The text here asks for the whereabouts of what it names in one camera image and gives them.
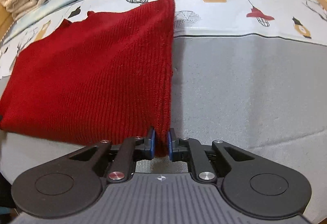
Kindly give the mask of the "red knitted sweater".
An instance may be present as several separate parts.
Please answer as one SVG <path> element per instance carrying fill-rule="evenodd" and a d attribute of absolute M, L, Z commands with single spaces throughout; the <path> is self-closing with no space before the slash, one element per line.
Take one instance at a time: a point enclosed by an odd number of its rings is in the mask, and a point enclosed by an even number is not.
<path fill-rule="evenodd" d="M 1 130 L 91 145 L 156 132 L 167 153 L 175 1 L 63 20 L 18 56 L 1 96 Z"/>

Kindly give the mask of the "grey printed bed sheet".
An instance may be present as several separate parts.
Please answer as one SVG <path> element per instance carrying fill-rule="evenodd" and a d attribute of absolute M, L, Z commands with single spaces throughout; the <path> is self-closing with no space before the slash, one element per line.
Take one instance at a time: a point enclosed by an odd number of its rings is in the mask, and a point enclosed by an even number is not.
<path fill-rule="evenodd" d="M 1 87 L 20 50 L 88 11 L 153 0 L 74 0 L 1 43 Z M 304 174 L 305 216 L 326 218 L 326 11 L 318 0 L 175 0 L 171 125 Z"/>

